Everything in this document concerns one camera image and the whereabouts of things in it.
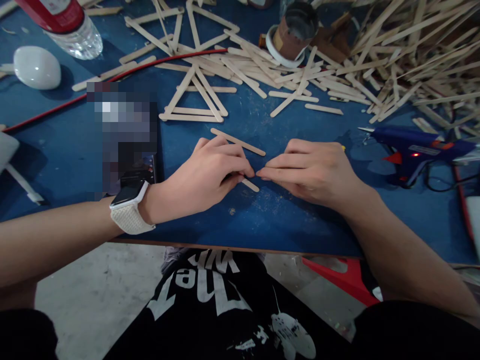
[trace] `wrist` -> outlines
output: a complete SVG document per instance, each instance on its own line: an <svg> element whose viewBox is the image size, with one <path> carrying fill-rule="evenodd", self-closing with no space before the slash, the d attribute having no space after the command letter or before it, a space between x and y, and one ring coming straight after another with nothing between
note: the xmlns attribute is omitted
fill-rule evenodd
<svg viewBox="0 0 480 360"><path fill-rule="evenodd" d="M166 223L174 219L169 211L171 206L164 188L163 182L150 185L138 204L138 212L147 224Z"/></svg>

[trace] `bottle label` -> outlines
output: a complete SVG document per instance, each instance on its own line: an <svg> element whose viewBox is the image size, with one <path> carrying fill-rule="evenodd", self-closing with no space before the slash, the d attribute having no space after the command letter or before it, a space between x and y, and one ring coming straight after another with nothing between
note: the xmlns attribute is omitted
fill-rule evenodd
<svg viewBox="0 0 480 360"><path fill-rule="evenodd" d="M70 0L40 0L40 2L52 15L60 14L70 4Z"/></svg>
<svg viewBox="0 0 480 360"><path fill-rule="evenodd" d="M84 22L77 0L15 0L41 28L54 34L69 34Z"/></svg>

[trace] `red cable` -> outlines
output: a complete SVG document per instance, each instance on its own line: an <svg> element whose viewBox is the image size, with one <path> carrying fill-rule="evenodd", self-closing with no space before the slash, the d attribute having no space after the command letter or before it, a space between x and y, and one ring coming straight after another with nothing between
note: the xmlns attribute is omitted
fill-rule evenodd
<svg viewBox="0 0 480 360"><path fill-rule="evenodd" d="M117 75L115 77L112 77L110 80L107 80L106 82L107 83L112 83L112 82L116 82L132 73L135 73L139 70L142 70L142 69L145 69L145 68L149 68L151 66L154 66L154 65L157 65L157 64L161 64L161 63L165 63L165 62L168 62L168 61L172 61L172 60L177 60L177 59L184 59L184 58L191 58L191 57L195 57L195 56L202 56L202 55L208 55L208 54L218 54L218 53L226 53L227 52L227 49L219 49L219 50L205 50L205 51L199 51L199 52L192 52L192 53L189 53L189 54L182 54L182 55L175 55L175 56L170 56L170 57L165 57L163 59L159 59L159 60L156 60L156 61L153 61L153 62L149 62L148 64L145 64L145 65L141 65L141 66L138 66L138 67L135 67L131 70L128 70L124 73L121 73L120 75ZM14 125L12 127L7 127L6 129L3 130L4 133L9 133L11 131L14 131L16 129L19 129L27 124L30 124L30 123L33 123L34 121L37 121L41 118L44 118L46 117L47 115L50 115L50 114L53 114L61 109L64 109L64 108L67 108L69 107L70 105L72 104L75 104L77 102L79 102L80 100L83 100L87 97L87 94L83 94L77 98L74 98L73 100L70 100L66 103L63 103L62 105L59 105L57 107L54 107L53 109L50 109L48 111L45 111L37 116L34 116L28 120L25 120L17 125Z"/></svg>

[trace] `right hand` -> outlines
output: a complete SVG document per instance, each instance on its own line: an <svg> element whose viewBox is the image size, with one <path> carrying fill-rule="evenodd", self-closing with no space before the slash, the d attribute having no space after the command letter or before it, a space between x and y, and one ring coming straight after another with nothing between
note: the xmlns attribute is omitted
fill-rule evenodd
<svg viewBox="0 0 480 360"><path fill-rule="evenodd" d="M355 175L338 142L292 139L285 153L267 162L256 175L297 198L339 213L374 191Z"/></svg>

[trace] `left hand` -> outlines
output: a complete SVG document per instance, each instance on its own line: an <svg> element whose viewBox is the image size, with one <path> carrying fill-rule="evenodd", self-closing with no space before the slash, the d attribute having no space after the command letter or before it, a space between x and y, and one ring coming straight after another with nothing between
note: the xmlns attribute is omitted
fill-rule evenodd
<svg viewBox="0 0 480 360"><path fill-rule="evenodd" d="M243 174L255 176L240 145L229 144L222 136L202 137L172 176L148 188L140 213L147 223L159 224L203 212L222 201Z"/></svg>

